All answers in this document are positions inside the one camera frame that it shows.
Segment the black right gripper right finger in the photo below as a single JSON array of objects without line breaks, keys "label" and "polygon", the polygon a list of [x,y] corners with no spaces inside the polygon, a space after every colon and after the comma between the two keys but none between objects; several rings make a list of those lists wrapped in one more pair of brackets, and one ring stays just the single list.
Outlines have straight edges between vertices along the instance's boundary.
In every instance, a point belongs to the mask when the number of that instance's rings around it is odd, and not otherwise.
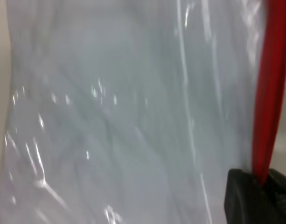
[{"label": "black right gripper right finger", "polygon": [[273,168],[269,169],[263,188],[277,212],[286,222],[286,176]]}]

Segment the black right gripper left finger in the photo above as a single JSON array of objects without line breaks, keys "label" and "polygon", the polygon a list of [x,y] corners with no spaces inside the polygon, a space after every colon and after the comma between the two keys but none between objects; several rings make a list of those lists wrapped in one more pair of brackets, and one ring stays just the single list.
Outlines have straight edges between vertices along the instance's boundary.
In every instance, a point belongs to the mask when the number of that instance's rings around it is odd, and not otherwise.
[{"label": "black right gripper left finger", "polygon": [[259,188],[251,174],[230,169],[224,198],[224,211],[228,224],[258,224],[256,211]]}]

